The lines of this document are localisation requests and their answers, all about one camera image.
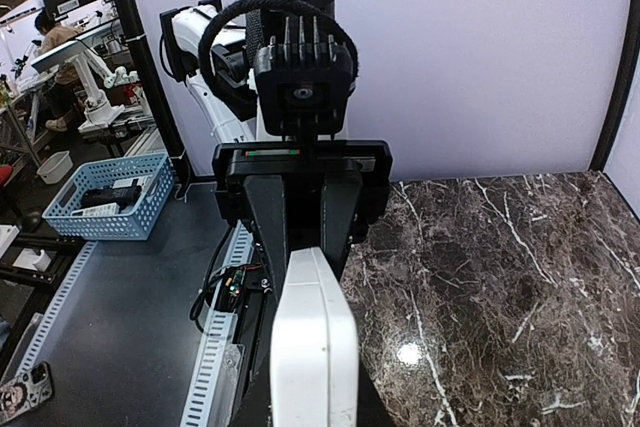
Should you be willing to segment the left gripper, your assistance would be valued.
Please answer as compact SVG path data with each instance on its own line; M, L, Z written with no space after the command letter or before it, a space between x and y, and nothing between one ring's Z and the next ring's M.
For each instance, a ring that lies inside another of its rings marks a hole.
M281 297L289 246L320 246L341 279L349 244L385 212L392 155L381 140L223 144L213 167L222 217L259 236Z

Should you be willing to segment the white remote control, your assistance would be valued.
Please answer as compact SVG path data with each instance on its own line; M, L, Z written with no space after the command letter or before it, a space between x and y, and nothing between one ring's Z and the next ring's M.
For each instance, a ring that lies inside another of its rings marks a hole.
M354 426L359 386L353 313L318 247L291 253L272 327L275 426Z

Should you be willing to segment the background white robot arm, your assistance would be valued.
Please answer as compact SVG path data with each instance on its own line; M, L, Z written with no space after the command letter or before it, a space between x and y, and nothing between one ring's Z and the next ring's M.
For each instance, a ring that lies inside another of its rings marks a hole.
M64 44L37 55L31 66L39 73L71 63L76 70L86 93L84 114L91 125L106 128L121 115L125 107L112 105L105 90L113 87L135 84L139 81L135 70L124 66L111 70L92 48L80 39L72 39Z

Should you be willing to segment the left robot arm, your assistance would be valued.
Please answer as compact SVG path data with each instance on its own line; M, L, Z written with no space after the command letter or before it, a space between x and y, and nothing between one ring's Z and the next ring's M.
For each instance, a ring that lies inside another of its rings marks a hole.
M172 76L215 138L220 214L251 233L276 292L299 250L341 275L389 198L389 145L347 136L359 56L335 1L202 0L160 16Z

